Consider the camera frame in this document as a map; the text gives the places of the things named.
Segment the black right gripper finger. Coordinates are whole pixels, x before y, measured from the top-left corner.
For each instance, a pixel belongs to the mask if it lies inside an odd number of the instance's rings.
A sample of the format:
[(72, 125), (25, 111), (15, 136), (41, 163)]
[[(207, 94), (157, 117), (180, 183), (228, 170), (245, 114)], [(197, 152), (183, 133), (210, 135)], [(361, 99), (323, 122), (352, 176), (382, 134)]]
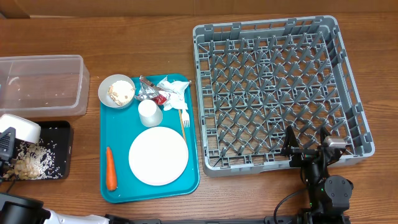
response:
[(298, 153), (299, 144), (295, 136), (294, 130), (291, 126), (288, 126), (285, 130), (285, 140), (280, 151), (281, 156), (293, 156)]
[(320, 129), (320, 141), (322, 146), (328, 146), (328, 140), (329, 137), (331, 136), (330, 132), (325, 128), (325, 127), (321, 127)]

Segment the rice and peanut scraps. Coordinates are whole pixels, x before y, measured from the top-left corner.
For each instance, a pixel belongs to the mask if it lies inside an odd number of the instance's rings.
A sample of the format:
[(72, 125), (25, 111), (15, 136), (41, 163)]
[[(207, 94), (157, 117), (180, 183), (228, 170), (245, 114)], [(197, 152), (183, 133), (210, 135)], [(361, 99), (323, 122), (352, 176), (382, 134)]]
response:
[(16, 149), (15, 163), (6, 168), (2, 178), (5, 180), (59, 179), (60, 166), (55, 164), (55, 153), (51, 148), (39, 143), (21, 142)]

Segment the orange carrot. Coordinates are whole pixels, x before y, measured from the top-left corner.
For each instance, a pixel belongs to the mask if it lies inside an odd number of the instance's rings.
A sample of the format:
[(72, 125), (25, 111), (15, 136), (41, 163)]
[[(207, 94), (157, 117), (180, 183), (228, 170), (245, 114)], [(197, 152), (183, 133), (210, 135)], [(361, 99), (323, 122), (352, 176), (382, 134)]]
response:
[(111, 148), (106, 148), (106, 187), (109, 191), (115, 191), (118, 186), (114, 157)]

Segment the grey bowl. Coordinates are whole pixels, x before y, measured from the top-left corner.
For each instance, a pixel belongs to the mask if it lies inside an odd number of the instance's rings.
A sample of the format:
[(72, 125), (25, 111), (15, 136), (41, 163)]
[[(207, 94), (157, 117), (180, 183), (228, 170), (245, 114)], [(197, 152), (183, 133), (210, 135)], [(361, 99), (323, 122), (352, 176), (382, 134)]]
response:
[(136, 86), (131, 78), (115, 74), (101, 82), (98, 88), (98, 98), (107, 107), (123, 109), (134, 101), (135, 92)]

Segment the white bowl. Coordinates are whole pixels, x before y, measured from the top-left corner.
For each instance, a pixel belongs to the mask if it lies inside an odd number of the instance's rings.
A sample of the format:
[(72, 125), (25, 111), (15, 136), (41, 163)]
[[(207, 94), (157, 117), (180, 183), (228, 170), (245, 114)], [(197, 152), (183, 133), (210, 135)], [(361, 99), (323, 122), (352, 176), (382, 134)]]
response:
[(8, 128), (16, 130), (16, 138), (21, 141), (38, 143), (41, 127), (28, 119), (13, 114), (3, 114), (1, 116), (1, 132)]

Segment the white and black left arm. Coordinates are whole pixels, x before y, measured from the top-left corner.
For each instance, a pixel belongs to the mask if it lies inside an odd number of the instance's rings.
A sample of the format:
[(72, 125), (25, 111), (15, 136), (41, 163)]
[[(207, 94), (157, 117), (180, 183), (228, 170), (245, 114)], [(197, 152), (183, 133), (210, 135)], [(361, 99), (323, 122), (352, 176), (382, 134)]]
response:
[[(8, 127), (1, 131), (1, 168), (6, 162), (11, 161), (16, 139), (16, 129)], [(43, 208), (43, 202), (31, 198), (23, 198), (15, 195), (1, 193), (1, 224), (43, 224), (43, 223), (81, 223), (81, 224), (109, 224), (109, 223), (293, 223), (294, 217), (284, 216), (277, 218), (265, 217), (264, 219), (229, 219), (229, 220), (180, 220), (161, 221), (159, 219), (130, 220), (114, 215), (71, 216), (62, 215)]]

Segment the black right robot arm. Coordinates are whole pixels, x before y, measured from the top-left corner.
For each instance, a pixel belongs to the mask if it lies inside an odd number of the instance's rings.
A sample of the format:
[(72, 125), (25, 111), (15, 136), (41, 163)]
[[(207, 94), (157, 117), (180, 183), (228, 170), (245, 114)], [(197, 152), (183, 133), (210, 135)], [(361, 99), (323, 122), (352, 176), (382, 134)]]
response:
[(300, 168), (300, 178), (310, 201), (310, 207), (301, 209), (292, 223), (350, 222), (344, 212), (349, 209), (354, 185), (328, 172), (328, 166), (339, 161), (346, 146), (346, 141), (332, 137), (326, 128), (321, 128), (320, 145), (316, 149), (301, 148), (292, 127), (285, 130), (281, 154), (291, 158), (289, 166)]

